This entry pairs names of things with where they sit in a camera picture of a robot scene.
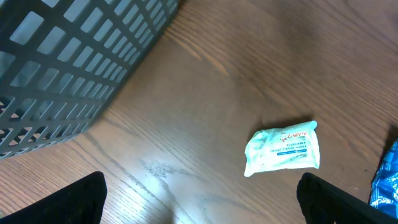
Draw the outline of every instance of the brown wooden tabletop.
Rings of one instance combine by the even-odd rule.
[[[100,170],[103,223],[305,223],[312,172],[367,202],[398,136],[398,2],[186,0],[85,134],[0,161],[0,210]],[[320,169],[243,176],[258,129],[318,121]]]

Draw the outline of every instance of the blue foil package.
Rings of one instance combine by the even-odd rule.
[[[372,183],[370,206],[398,218],[398,141],[392,145]]]

